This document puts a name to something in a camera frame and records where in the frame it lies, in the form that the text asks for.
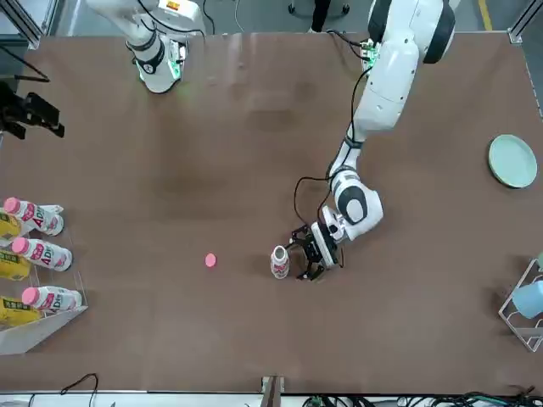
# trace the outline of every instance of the plate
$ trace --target plate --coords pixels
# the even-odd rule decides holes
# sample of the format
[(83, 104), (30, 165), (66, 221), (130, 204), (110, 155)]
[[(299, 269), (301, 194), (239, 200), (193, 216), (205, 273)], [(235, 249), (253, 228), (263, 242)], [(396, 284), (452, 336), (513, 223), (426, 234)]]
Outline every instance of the plate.
[(524, 140), (502, 134), (490, 144), (489, 165), (494, 176), (513, 188), (525, 188), (537, 176), (537, 160)]

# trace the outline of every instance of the white robotic arm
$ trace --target white robotic arm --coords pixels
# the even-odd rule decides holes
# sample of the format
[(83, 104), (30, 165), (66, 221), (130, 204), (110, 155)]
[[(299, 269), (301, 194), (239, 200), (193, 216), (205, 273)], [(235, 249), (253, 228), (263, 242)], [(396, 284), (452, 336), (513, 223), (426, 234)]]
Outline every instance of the white robotic arm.
[(140, 78), (154, 93), (168, 91), (181, 78), (188, 38), (205, 35), (200, 8), (188, 0), (87, 0), (87, 4), (125, 34)]
[[(373, 0), (368, 30), (377, 57), (352, 124), (327, 171), (337, 211), (324, 206), (324, 221), (311, 225), (310, 239), (305, 238), (304, 244), (297, 241), (310, 262), (323, 269), (333, 267), (340, 242), (354, 240), (383, 218), (378, 193), (360, 181), (356, 161), (369, 136), (395, 126), (419, 59), (426, 64), (438, 62), (451, 44), (454, 27), (448, 0)], [(297, 240), (294, 236), (291, 243)], [(314, 244), (309, 244), (311, 237)]]

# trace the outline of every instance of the wire rack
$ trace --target wire rack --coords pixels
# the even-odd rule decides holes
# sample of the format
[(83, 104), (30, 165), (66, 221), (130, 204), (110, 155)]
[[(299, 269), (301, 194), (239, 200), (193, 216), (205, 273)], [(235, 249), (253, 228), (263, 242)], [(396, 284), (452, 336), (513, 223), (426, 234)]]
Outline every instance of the wire rack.
[[(31, 231), (30, 236), (27, 235), (27, 237), (42, 239), (46, 242), (69, 249), (74, 255), (70, 268), (66, 271), (55, 271), (46, 267), (41, 267), (40, 265), (32, 264), (28, 278), (21, 280), (20, 282), (12, 282), (2, 279), (0, 282), (0, 294), (8, 295), (12, 298), (20, 298), (23, 291), (25, 291), (25, 289), (28, 287), (62, 287), (69, 290), (76, 290), (81, 293), (81, 307), (88, 307), (87, 290), (85, 289), (85, 284), (79, 270), (80, 267), (77, 264), (74, 240), (70, 232), (70, 227), (67, 226), (69, 221), (66, 220), (65, 215), (66, 213), (63, 212), (62, 216), (64, 217), (64, 229), (58, 234), (58, 236), (53, 237), (42, 234), (38, 231)], [(2, 250), (10, 250), (10, 246), (2, 248)], [(44, 310), (42, 311), (42, 318), (47, 318), (57, 313), (58, 312), (55, 311)], [(4, 329), (9, 329), (9, 327), (0, 325), (0, 331)]]
[(536, 282), (541, 278), (543, 278), (543, 270), (540, 268), (537, 259), (532, 259), (528, 268), (518, 280), (517, 285), (501, 306), (500, 311), (498, 311), (500, 317), (511, 328), (512, 333), (520, 339), (530, 352), (537, 351), (543, 341), (543, 318), (539, 320), (524, 318), (512, 302), (512, 293), (517, 288)]

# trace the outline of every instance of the tabletop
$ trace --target tabletop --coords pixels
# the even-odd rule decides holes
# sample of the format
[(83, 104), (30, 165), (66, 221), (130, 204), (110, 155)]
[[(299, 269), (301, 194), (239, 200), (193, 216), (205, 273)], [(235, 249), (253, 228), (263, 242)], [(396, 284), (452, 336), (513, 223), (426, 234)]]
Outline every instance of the tabletop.
[[(502, 186), (490, 141), (543, 127), (521, 48), (457, 34), (421, 65), (398, 125), (368, 140), (358, 172), (381, 223), (345, 243), (319, 282), (276, 280), (270, 253), (300, 226), (293, 190), (324, 176), (350, 119), (360, 61), (321, 34), (208, 37), (164, 95), (137, 79), (121, 38), (46, 38), (21, 85), (57, 106), (65, 139), (5, 137), (3, 193), (65, 207), (90, 308), (22, 356), (1, 389), (515, 393), (543, 382), (498, 317), (541, 251), (543, 185)], [(315, 219), (327, 186), (299, 191)], [(217, 256), (208, 269), (204, 257)]]

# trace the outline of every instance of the pink object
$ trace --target pink object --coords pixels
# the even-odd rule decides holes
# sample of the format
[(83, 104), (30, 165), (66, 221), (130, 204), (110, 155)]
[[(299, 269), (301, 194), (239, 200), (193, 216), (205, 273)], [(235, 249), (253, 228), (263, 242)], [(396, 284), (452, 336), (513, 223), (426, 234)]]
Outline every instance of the pink object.
[(217, 264), (217, 256), (215, 256), (213, 253), (207, 253), (205, 256), (205, 265), (208, 267), (214, 267)]
[(31, 244), (28, 239), (25, 239), (24, 237), (16, 237), (14, 242), (11, 243), (11, 249), (16, 254), (26, 253), (30, 245)]
[(8, 198), (3, 203), (3, 209), (9, 214), (16, 214), (20, 209), (20, 201), (17, 198)]
[(34, 287), (28, 287), (23, 291), (23, 304), (33, 305), (40, 298), (40, 290)]

